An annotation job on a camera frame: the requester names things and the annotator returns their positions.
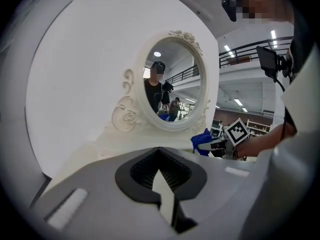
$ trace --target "white surface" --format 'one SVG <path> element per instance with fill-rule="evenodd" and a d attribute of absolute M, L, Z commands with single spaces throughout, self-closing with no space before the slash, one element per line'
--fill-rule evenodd
<path fill-rule="evenodd" d="M 230 173 L 230 174 L 234 174 L 234 175 L 237 175 L 237 176 L 241 176 L 241 177 L 248 177 L 249 176 L 249 172 L 246 171 L 246 170 L 239 170 L 239 169 L 236 169 L 236 168 L 232 168 L 232 167 L 226 167 L 224 169 L 227 173 Z"/>
<path fill-rule="evenodd" d="M 298 132 L 320 129 L 320 58 L 315 44 L 308 59 L 282 96 Z"/>
<path fill-rule="evenodd" d="M 55 229 L 61 231 L 70 222 L 73 215 L 79 209 L 88 195 L 82 188 L 77 188 L 64 203 L 47 220 L 47 223 Z"/>
<path fill-rule="evenodd" d="M 283 77 L 278 77 L 277 79 L 282 85 L 284 84 Z M 284 91 L 281 89 L 280 85 L 278 83 L 275 83 L 275 106 L 274 106 L 274 116 L 273 116 L 271 129 L 284 123 L 285 105 L 281 99 L 281 96 L 283 93 Z"/>
<path fill-rule="evenodd" d="M 168 74 L 165 74 L 163 78 L 165 80 L 181 73 L 184 70 L 187 70 L 194 66 L 194 57 L 188 52 L 183 52 L 178 55 L 174 66 L 172 67 L 171 71 L 168 71 Z"/>
<path fill-rule="evenodd" d="M 218 86 L 215 38 L 180 1 L 159 1 L 161 6 L 146 6 L 154 0 L 74 0 L 48 29 L 35 54 L 26 94 L 30 140 L 48 176 L 54 177 L 73 151 L 103 132 L 125 94 L 124 71 L 157 33 L 193 33 L 210 85 Z M 155 15 L 165 20 L 154 21 Z M 211 125 L 217 92 L 211 89 L 208 99 L 206 123 Z"/>
<path fill-rule="evenodd" d="M 157 171 L 154 177 L 152 191 L 160 194 L 160 213 L 163 215 L 165 220 L 171 224 L 174 212 L 175 194 L 172 192 L 160 170 Z"/>

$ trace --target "black shirt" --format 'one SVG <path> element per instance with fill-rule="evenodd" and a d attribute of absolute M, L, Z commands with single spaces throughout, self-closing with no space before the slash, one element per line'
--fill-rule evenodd
<path fill-rule="evenodd" d="M 150 106 L 157 113 L 159 102 L 162 99 L 162 84 L 159 82 L 156 86 L 153 86 L 149 83 L 149 79 L 146 79 L 144 80 L 144 89 Z"/>
<path fill-rule="evenodd" d="M 309 26 L 305 18 L 298 12 L 294 11 L 294 33 L 293 40 L 290 44 L 289 55 L 292 59 L 292 73 L 290 74 L 290 84 L 298 75 L 299 71 L 306 62 L 309 53 L 313 47 L 314 39 L 310 33 Z M 285 121 L 295 126 L 292 117 L 287 109 L 284 114 Z"/>

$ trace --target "camera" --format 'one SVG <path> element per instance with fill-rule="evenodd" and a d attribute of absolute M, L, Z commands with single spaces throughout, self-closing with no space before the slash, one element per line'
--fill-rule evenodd
<path fill-rule="evenodd" d="M 222 0 L 221 5 L 232 22 L 237 21 L 237 2 L 241 0 Z"/>
<path fill-rule="evenodd" d="M 162 90 L 164 91 L 163 96 L 162 96 L 162 103 L 169 104 L 170 103 L 169 93 L 171 93 L 174 90 L 174 87 L 170 83 L 165 82 L 162 85 Z"/>
<path fill-rule="evenodd" d="M 274 82 L 277 82 L 279 71 L 282 71 L 285 78 L 290 75 L 292 60 L 289 55 L 285 58 L 277 55 L 274 50 L 261 46 L 257 46 L 256 51 L 260 60 L 261 69 L 264 70 L 265 75 L 272 78 Z"/>

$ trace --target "white wall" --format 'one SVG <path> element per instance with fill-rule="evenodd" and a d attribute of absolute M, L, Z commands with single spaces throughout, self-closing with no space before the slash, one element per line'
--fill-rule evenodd
<path fill-rule="evenodd" d="M 191 68 L 194 65 L 194 61 L 195 59 L 190 52 L 182 49 L 175 58 L 174 66 L 163 75 L 163 79 L 167 80 L 180 72 Z"/>
<path fill-rule="evenodd" d="M 183 30 L 199 42 L 209 72 L 211 124 L 219 84 L 217 41 L 179 0 L 157 1 L 73 0 L 43 37 L 30 71 L 26 117 L 34 153 L 48 176 L 102 133 L 125 94 L 125 70 L 159 32 Z M 154 21 L 155 15 L 166 20 Z"/>
<path fill-rule="evenodd" d="M 226 51 L 225 45 L 233 49 L 262 40 L 272 39 L 272 30 L 275 30 L 277 38 L 294 35 L 294 27 L 289 22 L 269 21 L 264 24 L 249 24 L 217 38 L 219 53 Z"/>

